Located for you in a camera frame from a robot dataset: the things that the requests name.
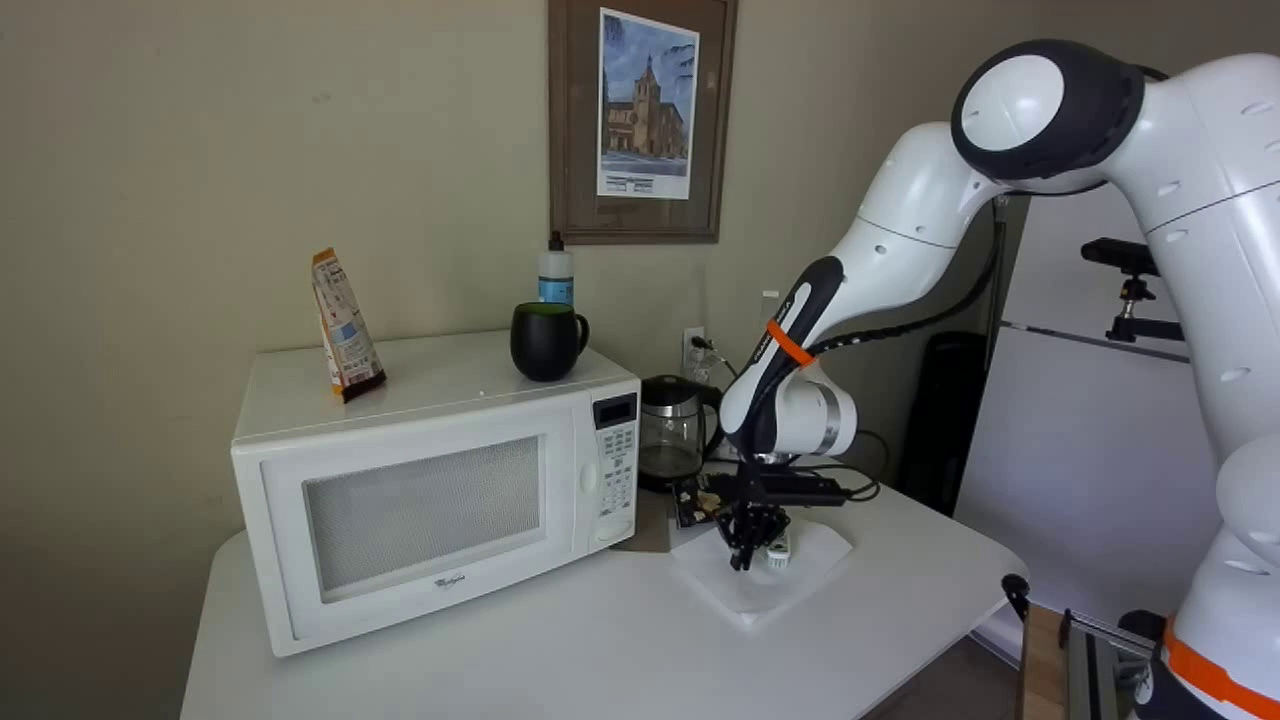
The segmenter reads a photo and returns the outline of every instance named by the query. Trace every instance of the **floor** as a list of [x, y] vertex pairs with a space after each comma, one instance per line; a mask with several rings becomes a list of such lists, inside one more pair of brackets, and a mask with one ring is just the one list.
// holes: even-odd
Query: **floor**
[[1021, 675], [1011, 662], [961, 641], [913, 685], [894, 691], [868, 720], [1015, 720]]

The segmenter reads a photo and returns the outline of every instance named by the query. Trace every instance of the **picture frame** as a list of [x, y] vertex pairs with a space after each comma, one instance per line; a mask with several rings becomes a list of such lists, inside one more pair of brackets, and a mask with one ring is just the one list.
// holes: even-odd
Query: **picture frame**
[[737, 0], [549, 0], [551, 228], [714, 245]]

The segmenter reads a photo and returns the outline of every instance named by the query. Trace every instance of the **white table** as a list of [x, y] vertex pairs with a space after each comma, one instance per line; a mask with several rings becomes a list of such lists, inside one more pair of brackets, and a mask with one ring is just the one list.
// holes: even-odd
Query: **white table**
[[245, 534], [208, 574], [183, 720], [850, 720], [1004, 605], [1021, 559], [903, 499], [791, 513], [851, 541], [850, 569], [745, 630], [667, 550], [565, 573], [365, 641], [276, 660]]

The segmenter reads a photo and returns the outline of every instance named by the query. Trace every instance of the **microwave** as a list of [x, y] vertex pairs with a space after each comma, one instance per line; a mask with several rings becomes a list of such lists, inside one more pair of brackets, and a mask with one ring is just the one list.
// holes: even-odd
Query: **microwave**
[[319, 348], [258, 355], [234, 436], [276, 654], [406, 625], [635, 532], [640, 378], [584, 348], [557, 385], [504, 331], [386, 341], [345, 402]]

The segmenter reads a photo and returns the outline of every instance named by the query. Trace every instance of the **beige wall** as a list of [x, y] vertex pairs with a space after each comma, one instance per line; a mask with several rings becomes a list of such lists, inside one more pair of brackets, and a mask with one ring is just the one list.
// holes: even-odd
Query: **beige wall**
[[[745, 0], [723, 234], [581, 248], [595, 342], [655, 371], [710, 325], [741, 358], [761, 291], [1010, 40], [1280, 51], [1265, 0], [1175, 6]], [[549, 228], [543, 51], [535, 0], [0, 0], [0, 714], [176, 706], [208, 555], [240, 524], [240, 378], [252, 350], [316, 341], [319, 245], [378, 337], [504, 329]], [[836, 366], [890, 436], [917, 355]]]

